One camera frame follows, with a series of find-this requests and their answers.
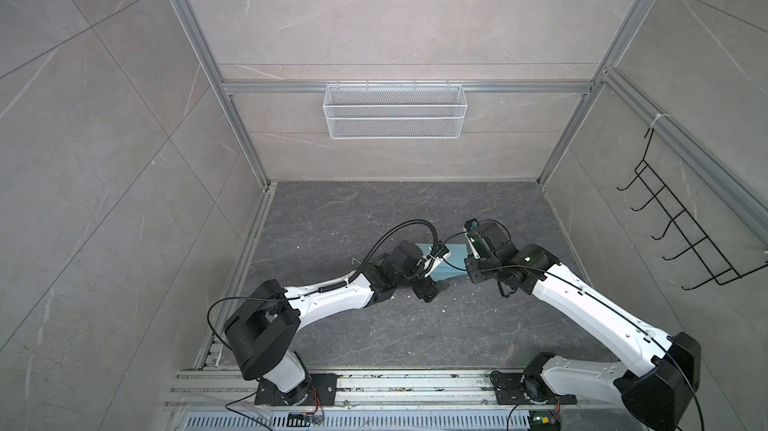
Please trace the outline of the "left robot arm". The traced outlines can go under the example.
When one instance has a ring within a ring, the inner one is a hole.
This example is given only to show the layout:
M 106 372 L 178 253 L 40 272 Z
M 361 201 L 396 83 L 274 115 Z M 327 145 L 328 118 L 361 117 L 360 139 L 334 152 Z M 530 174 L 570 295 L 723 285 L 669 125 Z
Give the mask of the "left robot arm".
M 242 378 L 264 378 L 285 395 L 308 386 L 306 368 L 290 350 L 298 331 L 336 314 L 387 301 L 399 289 L 410 289 L 429 303 L 445 289 L 432 274 L 450 255 L 443 243 L 426 254 L 404 241 L 336 280 L 299 287 L 283 287 L 276 280 L 262 283 L 223 327 Z

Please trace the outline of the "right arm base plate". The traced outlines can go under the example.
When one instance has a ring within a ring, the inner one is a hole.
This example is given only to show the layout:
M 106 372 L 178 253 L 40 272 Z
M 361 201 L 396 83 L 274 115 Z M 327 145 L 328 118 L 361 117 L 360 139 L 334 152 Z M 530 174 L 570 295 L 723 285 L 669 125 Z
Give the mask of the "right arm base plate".
M 572 394 L 557 394 L 538 375 L 493 371 L 489 375 L 498 405 L 575 405 Z

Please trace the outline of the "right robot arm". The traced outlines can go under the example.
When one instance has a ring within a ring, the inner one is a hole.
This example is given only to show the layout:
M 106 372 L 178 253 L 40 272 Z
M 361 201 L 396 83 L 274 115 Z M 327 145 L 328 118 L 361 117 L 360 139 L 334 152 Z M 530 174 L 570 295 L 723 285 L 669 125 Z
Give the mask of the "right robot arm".
M 525 368 L 525 400 L 545 404 L 566 396 L 620 405 L 651 430 L 677 429 L 688 406 L 700 404 L 700 343 L 671 335 L 619 307 L 546 249 L 518 248 L 496 221 L 464 225 L 465 260 L 474 282 L 493 279 L 554 307 L 600 341 L 613 362 L 571 360 L 542 352 Z

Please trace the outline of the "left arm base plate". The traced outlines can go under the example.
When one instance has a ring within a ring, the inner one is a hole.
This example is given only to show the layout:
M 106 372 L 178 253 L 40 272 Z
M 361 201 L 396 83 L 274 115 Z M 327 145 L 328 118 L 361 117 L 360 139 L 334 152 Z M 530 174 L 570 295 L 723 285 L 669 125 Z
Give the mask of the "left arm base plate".
M 274 383 L 262 379 L 254 398 L 256 405 L 322 406 L 335 403 L 339 376 L 333 373 L 311 373 L 291 391 L 282 392 Z

